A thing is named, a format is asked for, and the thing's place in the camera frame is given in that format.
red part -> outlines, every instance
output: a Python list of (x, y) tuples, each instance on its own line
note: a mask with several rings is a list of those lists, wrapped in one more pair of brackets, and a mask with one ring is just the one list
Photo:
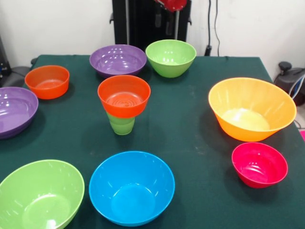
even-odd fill
[(156, 2), (163, 3), (164, 7), (171, 11), (180, 11), (186, 6), (187, 0), (155, 0)]

pink bowl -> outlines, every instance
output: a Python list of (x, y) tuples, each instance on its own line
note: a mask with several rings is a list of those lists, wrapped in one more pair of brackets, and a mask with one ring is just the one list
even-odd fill
[(254, 188), (277, 184), (288, 173), (288, 164), (282, 154), (258, 142), (236, 147), (232, 153), (232, 162), (239, 178)]

table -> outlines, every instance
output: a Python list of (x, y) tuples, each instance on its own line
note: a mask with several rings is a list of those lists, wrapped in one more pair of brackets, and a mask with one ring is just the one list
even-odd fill
[(236, 76), (271, 81), (259, 58), (197, 57), (181, 77), (158, 76), (149, 64), (140, 73), (152, 94), (136, 117), (133, 131), (116, 135), (97, 96), (102, 79), (89, 56), (42, 55), (34, 67), (57, 64), (70, 73), (68, 92), (40, 100), (33, 123), (18, 136), (0, 141), (0, 180), (20, 166), (59, 159), (76, 166), (85, 181), (85, 196), (68, 229), (118, 229), (92, 206), (88, 185), (106, 158), (127, 150), (153, 153), (171, 167), (176, 190), (169, 207), (143, 229), (305, 228), (304, 143), (294, 124), (263, 142), (286, 157), (286, 179), (266, 189), (239, 180), (231, 163), (241, 142), (219, 127), (207, 98), (218, 81)]

blue bowl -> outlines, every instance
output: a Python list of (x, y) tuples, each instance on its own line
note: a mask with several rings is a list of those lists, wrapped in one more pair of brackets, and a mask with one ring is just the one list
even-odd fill
[(111, 156), (94, 171), (89, 195), (95, 209), (111, 222), (127, 227), (146, 224), (170, 204), (175, 180), (155, 155), (128, 151)]

black cable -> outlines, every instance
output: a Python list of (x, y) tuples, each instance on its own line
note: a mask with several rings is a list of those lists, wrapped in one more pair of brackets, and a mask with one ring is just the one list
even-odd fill
[(21, 73), (18, 73), (18, 72), (15, 72), (15, 71), (11, 71), (12, 73), (16, 73), (16, 74), (18, 74), (18, 75), (21, 75), (21, 76), (23, 76), (23, 77), (25, 77), (25, 75), (22, 75)]
[(218, 35), (217, 35), (217, 31), (216, 31), (217, 16), (218, 16), (218, 0), (216, 0), (216, 15), (215, 15), (215, 21), (214, 21), (214, 28), (215, 28), (215, 35), (216, 35), (216, 38), (217, 38), (217, 40), (218, 40), (217, 55), (219, 56), (220, 40), (219, 40), (219, 37), (218, 37)]
[(298, 130), (305, 130), (298, 121), (294, 120), (294, 122)]
[(208, 11), (208, 30), (209, 30), (209, 46), (211, 46), (211, 28), (210, 28), (210, 13), (211, 13), (211, 0), (209, 0), (209, 11)]
[(302, 128), (302, 127), (301, 127), (301, 124), (300, 124), (298, 121), (294, 120), (294, 122), (295, 122), (296, 127), (297, 127), (298, 129)]

